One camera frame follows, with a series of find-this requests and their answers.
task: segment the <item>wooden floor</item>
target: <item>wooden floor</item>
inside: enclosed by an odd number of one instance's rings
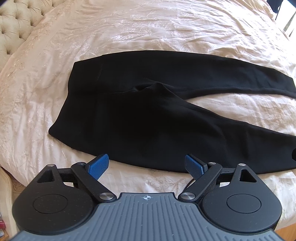
[[[286,228],[279,229],[276,233],[281,236],[285,241],[295,241],[296,240],[296,223],[290,225]]]

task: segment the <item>tufted headboard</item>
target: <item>tufted headboard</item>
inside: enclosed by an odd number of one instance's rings
[[[65,0],[7,0],[0,7],[0,71],[43,16]]]

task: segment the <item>black leggings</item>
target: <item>black leggings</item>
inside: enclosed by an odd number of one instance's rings
[[[131,51],[76,62],[68,96],[49,134],[94,156],[186,172],[192,153],[257,174],[296,168],[296,137],[221,117],[186,102],[214,93],[296,97],[293,79],[270,68],[213,55]]]

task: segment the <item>circular cap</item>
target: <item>circular cap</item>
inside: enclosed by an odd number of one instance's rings
[[[114,198],[114,194],[110,192],[103,192],[100,194],[100,199],[102,200],[111,200],[112,198]]]
[[[227,199],[227,206],[238,213],[253,213],[261,207],[257,197],[249,194],[235,194]]]
[[[191,192],[183,192],[180,195],[181,195],[181,198],[185,200],[192,200],[195,198],[195,195]]]
[[[68,200],[64,196],[48,194],[37,198],[33,203],[33,207],[40,213],[53,214],[64,210],[67,204]]]

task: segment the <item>cream satin bedspread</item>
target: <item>cream satin bedspread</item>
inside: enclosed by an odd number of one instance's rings
[[[295,49],[272,17],[264,0],[67,0],[45,15],[0,73],[0,164],[27,185],[48,163],[62,168],[93,158],[48,135],[75,61],[128,50],[187,51],[241,59],[295,78]],[[296,135],[296,100],[285,96],[230,93],[190,102]],[[260,175],[282,203],[278,228],[296,222],[295,175]],[[100,181],[116,195],[178,195],[190,179],[111,161]]]

